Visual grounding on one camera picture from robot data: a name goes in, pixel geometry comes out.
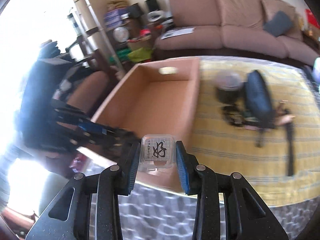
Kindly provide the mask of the small clear plastic box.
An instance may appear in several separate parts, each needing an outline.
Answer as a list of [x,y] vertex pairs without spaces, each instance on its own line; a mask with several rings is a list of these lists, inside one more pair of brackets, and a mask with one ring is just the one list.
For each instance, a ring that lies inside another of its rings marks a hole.
[[176,141],[172,135],[147,134],[141,143],[141,167],[169,169],[176,163]]

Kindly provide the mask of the dark blue zip pouch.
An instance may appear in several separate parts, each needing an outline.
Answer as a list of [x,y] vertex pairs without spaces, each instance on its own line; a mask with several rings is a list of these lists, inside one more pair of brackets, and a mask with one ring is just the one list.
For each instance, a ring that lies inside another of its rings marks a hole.
[[274,110],[265,79],[258,70],[247,75],[244,86],[245,105],[260,128],[273,129]]

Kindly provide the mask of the round clear lidded container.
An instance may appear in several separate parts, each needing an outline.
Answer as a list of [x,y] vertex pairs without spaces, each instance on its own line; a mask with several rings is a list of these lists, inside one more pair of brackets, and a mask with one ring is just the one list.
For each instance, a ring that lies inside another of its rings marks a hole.
[[239,73],[232,70],[221,70],[214,78],[216,98],[224,104],[234,104],[242,91],[243,81]]

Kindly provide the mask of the black notebook with phone case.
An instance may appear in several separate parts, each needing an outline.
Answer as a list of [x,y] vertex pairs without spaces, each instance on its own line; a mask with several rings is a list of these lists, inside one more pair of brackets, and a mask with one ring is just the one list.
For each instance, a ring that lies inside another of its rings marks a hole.
[[287,143],[288,143],[287,176],[291,177],[294,175],[294,149],[293,149],[294,127],[293,127],[293,122],[289,121],[284,126],[286,129],[286,139],[287,139]]

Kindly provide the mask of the yellow plaid cloth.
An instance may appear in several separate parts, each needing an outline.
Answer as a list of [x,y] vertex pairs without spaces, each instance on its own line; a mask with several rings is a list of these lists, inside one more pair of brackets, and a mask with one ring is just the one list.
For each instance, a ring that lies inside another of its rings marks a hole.
[[[283,127],[269,130],[262,147],[257,131],[233,127],[215,96],[214,77],[223,69],[245,78],[259,70],[274,106],[281,101],[294,116],[294,174],[288,176],[288,144]],[[302,70],[274,62],[202,60],[200,92],[189,152],[217,173],[240,172],[270,206],[296,204],[319,196],[318,95]]]

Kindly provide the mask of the cardboard box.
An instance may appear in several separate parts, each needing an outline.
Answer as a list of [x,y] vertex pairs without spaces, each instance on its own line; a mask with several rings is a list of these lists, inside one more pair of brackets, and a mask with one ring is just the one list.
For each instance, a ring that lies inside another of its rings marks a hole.
[[[200,87],[200,59],[182,57],[135,65],[93,115],[97,124],[117,126],[142,139],[169,134],[189,145]],[[176,164],[169,169],[139,165],[137,182],[181,193]]]

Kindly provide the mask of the cluttered wooden shelf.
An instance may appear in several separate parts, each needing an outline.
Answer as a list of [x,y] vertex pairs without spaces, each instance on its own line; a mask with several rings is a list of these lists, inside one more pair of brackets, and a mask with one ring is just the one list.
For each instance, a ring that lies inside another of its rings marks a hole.
[[110,0],[104,24],[121,62],[150,62],[156,39],[162,35],[165,13],[157,0],[146,0],[147,12],[138,3]]

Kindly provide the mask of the papers on sofa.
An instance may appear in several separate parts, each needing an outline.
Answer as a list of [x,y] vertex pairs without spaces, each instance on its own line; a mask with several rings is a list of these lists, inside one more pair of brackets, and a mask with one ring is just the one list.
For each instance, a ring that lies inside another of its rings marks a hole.
[[172,29],[161,36],[161,40],[181,35],[188,35],[194,32],[195,28]]

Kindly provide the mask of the pink brown sofa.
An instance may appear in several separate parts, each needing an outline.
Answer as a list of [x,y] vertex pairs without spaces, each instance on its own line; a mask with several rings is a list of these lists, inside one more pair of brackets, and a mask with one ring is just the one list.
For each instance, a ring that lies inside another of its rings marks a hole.
[[[195,28],[192,34],[155,42],[158,60],[197,55],[252,57],[293,66],[313,66],[319,52],[303,40],[294,6],[282,0],[169,0],[174,28]],[[263,26],[278,11],[293,21],[274,37]]]

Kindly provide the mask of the grey blue cushion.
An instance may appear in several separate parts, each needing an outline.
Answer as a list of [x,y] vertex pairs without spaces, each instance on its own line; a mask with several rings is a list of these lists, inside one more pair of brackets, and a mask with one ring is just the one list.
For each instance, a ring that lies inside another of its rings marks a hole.
[[264,31],[274,37],[281,36],[293,27],[293,21],[285,12],[278,11],[274,17],[263,26]]

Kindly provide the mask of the red box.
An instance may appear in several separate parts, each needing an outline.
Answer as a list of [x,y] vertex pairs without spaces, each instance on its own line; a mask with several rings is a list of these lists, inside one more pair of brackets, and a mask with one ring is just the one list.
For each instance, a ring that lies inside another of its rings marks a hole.
[[306,18],[307,18],[307,22],[308,24],[316,27],[316,28],[320,28],[320,25],[318,23],[318,21],[316,20],[314,14],[311,12],[310,9],[305,9],[305,13],[306,13]]

